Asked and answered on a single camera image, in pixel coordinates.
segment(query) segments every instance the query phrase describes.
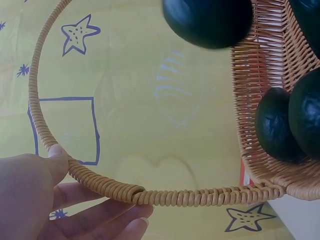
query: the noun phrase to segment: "wicker weave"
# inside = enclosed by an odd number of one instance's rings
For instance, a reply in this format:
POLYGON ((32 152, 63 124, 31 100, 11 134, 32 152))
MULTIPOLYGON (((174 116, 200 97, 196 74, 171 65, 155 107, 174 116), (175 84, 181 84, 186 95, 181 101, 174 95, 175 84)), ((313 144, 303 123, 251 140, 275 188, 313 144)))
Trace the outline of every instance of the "wicker weave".
MULTIPOLYGON (((61 0, 47 19, 34 50, 29 75, 29 107, 41 141, 49 150, 57 141, 41 111, 38 68, 46 37, 59 14, 72 0, 61 0)), ((146 190, 101 176, 69 156, 69 174, 94 192, 118 201, 155 206, 221 206, 265 202, 284 194, 304 200, 320 199, 320 163, 291 165, 263 151, 256 137, 256 107, 271 86, 288 91, 297 79, 319 65, 288 0, 252 0, 254 24, 250 36, 231 50, 234 107, 238 140, 246 169, 255 185, 180 191, 146 190)))

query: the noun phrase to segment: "fingernail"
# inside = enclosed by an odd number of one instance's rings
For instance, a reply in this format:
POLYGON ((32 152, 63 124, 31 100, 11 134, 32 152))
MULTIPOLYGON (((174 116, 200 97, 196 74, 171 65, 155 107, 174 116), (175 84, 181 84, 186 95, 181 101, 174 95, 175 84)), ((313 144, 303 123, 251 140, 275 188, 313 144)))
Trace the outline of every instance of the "fingernail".
POLYGON ((141 220, 145 221, 146 225, 149 226, 149 220, 145 217, 141 217, 141 220))
POLYGON ((66 155, 67 152, 59 145, 55 144, 50 147, 48 156, 49 158, 56 155, 66 155))

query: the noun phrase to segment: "blue square outline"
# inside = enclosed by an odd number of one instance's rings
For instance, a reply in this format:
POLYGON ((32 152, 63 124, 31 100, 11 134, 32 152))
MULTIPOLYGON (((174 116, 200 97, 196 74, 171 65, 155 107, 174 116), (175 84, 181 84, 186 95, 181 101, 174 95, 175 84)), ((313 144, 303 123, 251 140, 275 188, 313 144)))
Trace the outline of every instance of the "blue square outline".
MULTIPOLYGON (((40 102, 55 102, 55 101, 91 101, 91 112, 92 112, 92 118, 93 118, 93 126, 95 131, 95 141, 96 141, 96 156, 95 161, 81 161, 78 160, 79 163, 82 165, 88 165, 88 166, 97 166, 100 159, 100 135, 98 132, 97 127, 97 119, 95 114, 95 99, 93 96, 67 96, 67 97, 57 97, 57 98, 39 98, 40 102)), ((31 112, 30 112, 30 106, 28 105, 28 111, 27 114, 29 116, 29 120, 31 123, 32 131, 33 131, 33 138, 34 138, 34 148, 35 148, 35 154, 39 155, 39 140, 38 140, 38 134, 36 130, 36 126, 33 122, 31 112)))

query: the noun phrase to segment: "hand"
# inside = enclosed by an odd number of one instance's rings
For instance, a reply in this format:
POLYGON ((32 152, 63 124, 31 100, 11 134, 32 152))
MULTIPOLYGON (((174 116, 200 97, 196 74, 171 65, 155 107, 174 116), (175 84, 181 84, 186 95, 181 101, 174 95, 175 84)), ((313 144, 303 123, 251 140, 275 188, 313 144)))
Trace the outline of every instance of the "hand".
POLYGON ((66 152, 54 145, 49 158, 23 154, 0 159, 2 240, 140 240, 150 205, 106 200, 73 216, 49 220, 55 210, 99 199, 80 183, 59 184, 68 172, 66 152))

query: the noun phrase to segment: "blue star outline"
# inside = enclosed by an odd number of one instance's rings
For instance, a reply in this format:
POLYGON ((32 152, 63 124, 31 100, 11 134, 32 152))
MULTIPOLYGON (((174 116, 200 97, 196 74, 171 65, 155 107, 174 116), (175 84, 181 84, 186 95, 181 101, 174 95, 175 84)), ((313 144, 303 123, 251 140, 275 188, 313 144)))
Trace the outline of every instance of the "blue star outline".
POLYGON ((62 56, 65 56, 72 49, 86 55, 85 38, 98 35, 101 32, 99 27, 90 25, 91 17, 91 14, 89 14, 76 24, 68 24, 61 27, 61 31, 66 36, 62 56))
POLYGON ((226 211, 232 218, 231 223, 225 232, 234 232, 239 229, 246 229, 251 232, 260 232, 261 226, 258 224, 261 220, 274 219, 277 216, 262 212, 264 203, 256 205, 247 211, 241 211, 234 208, 227 208, 226 211))

